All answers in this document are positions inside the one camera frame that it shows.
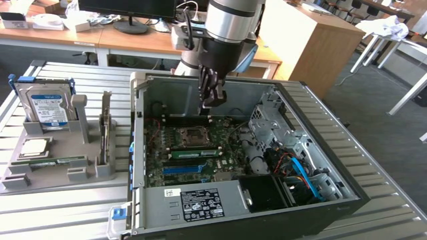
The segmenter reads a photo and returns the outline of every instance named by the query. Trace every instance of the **chair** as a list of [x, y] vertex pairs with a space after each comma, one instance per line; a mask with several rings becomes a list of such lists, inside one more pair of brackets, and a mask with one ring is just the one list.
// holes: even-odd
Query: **chair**
[[336, 11], [337, 11], [337, 9], [339, 9], [339, 3], [340, 3], [340, 1], [345, 2], [347, 0], [337, 0], [335, 3], [331, 2], [331, 1], [328, 1], [328, 0], [324, 1], [325, 4], [327, 4], [327, 10], [328, 10], [332, 14], [335, 14]]
[[349, 22], [351, 24], [353, 24], [355, 19], [360, 19], [360, 20], [361, 20], [361, 19], [365, 18], [365, 17], [361, 16], [360, 14], [352, 12], [352, 10], [360, 9], [360, 7], [361, 7], [361, 2], [360, 2], [359, 0], [352, 0], [352, 2], [351, 2], [351, 9], [349, 9], [349, 11], [347, 12], [347, 16], [344, 17], [344, 20], [347, 19], [347, 17], [349, 17], [349, 21], [347, 21], [347, 22]]
[[368, 6], [365, 12], [368, 15], [363, 18], [363, 20], [365, 20], [369, 16], [376, 17], [379, 15], [380, 10], [376, 9], [375, 7]]

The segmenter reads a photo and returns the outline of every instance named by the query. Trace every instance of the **hard drive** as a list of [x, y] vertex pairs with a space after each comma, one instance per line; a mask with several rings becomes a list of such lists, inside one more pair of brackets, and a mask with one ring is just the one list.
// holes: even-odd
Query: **hard drive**
[[21, 76], [9, 82], [25, 110], [26, 121], [40, 122], [44, 130], [68, 127], [68, 122], [77, 120], [72, 107], [74, 80], [40, 79]]

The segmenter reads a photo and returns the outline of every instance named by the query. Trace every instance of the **computer monitor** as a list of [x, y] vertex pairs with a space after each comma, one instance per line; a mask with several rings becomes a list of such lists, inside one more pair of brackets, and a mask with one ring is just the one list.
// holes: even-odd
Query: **computer monitor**
[[173, 19], [177, 0], [78, 0], [78, 9], [101, 14], [128, 16], [128, 22], [117, 21], [113, 27], [126, 34], [143, 34], [148, 27], [132, 17]]

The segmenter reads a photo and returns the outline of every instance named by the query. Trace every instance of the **blue pcie slot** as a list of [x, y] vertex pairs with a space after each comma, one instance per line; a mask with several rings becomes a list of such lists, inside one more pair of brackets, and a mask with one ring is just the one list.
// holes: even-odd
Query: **blue pcie slot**
[[164, 167], [163, 168], [163, 174], [201, 173], [203, 167], [205, 165], [208, 165], [208, 162], [205, 162], [204, 165], [199, 165], [199, 166]]

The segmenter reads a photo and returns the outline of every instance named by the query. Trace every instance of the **motherboard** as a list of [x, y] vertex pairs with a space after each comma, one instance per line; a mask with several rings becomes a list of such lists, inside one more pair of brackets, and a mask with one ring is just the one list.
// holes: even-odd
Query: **motherboard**
[[229, 181], [248, 171], [231, 117], [147, 118], [147, 186]]

